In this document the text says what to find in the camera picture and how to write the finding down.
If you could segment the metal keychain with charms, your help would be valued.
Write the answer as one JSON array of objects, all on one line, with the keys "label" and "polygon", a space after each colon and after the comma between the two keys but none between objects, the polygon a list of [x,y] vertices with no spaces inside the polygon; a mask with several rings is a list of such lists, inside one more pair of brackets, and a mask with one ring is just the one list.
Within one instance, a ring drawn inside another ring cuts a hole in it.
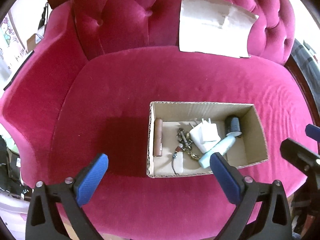
[{"label": "metal keychain with charms", "polygon": [[176,139],[178,146],[175,148],[171,159],[171,168],[174,175],[179,176],[183,173],[184,154],[186,154],[191,160],[199,161],[200,156],[193,152],[193,141],[190,138],[189,132],[186,132],[183,128],[177,129]]}]

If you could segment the brown leather cylinder case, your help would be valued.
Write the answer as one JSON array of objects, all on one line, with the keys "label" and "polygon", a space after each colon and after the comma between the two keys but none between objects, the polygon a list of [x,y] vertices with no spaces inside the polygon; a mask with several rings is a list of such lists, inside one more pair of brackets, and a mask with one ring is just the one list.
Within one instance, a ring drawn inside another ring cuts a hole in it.
[{"label": "brown leather cylinder case", "polygon": [[163,131],[163,120],[156,119],[154,123],[154,137],[153,137],[153,156],[162,156],[162,131]]}]

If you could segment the brown paper sheet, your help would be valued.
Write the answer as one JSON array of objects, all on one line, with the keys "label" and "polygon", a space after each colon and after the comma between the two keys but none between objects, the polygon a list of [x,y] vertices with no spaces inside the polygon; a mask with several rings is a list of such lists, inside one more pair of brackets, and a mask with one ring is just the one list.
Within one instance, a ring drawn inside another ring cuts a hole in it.
[{"label": "brown paper sheet", "polygon": [[248,37],[258,18],[225,0],[181,0],[179,50],[248,58]]}]

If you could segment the light blue plastic bottle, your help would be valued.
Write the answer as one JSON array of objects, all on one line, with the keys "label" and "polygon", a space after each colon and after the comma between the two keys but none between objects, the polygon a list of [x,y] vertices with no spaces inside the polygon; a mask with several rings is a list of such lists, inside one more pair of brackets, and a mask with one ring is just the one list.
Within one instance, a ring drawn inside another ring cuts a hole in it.
[{"label": "light blue plastic bottle", "polygon": [[232,135],[225,137],[199,159],[199,165],[202,168],[208,168],[210,166],[210,157],[212,154],[220,153],[222,156],[224,156],[235,144],[235,142],[236,137]]}]

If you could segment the white USB wall charger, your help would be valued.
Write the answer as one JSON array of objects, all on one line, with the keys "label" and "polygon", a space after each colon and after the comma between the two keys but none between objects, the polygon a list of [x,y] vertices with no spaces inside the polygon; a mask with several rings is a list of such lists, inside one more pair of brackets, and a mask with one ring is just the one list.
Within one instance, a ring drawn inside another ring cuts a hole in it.
[{"label": "white USB wall charger", "polygon": [[212,123],[210,118],[208,120],[202,119],[190,130],[189,134],[191,140],[202,154],[207,153],[221,140],[217,124]]}]

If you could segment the cartoon cat poster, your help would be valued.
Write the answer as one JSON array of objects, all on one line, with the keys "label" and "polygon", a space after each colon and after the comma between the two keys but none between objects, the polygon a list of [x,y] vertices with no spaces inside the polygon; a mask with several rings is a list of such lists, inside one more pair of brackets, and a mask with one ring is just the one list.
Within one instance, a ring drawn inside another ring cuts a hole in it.
[{"label": "cartoon cat poster", "polygon": [[20,55],[21,44],[13,29],[9,14],[1,22],[1,57],[7,64],[12,64]]}]

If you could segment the cardboard box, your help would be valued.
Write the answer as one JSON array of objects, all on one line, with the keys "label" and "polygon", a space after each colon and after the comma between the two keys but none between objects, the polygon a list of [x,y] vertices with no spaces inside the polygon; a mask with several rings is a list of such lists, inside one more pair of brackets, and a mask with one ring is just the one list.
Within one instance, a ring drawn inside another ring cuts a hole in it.
[{"label": "cardboard box", "polygon": [[150,103],[146,174],[150,178],[211,173],[210,155],[236,168],[268,160],[264,130],[250,103]]}]

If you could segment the small cardboard box background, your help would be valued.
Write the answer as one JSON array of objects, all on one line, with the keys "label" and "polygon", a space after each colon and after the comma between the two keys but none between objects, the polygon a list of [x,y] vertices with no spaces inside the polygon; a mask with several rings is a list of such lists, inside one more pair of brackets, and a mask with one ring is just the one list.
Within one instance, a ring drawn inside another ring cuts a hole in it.
[{"label": "small cardboard box background", "polygon": [[41,36],[40,34],[33,34],[28,40],[27,40],[27,52],[30,53],[31,51],[33,51],[37,44],[40,43],[43,39],[43,36]]}]

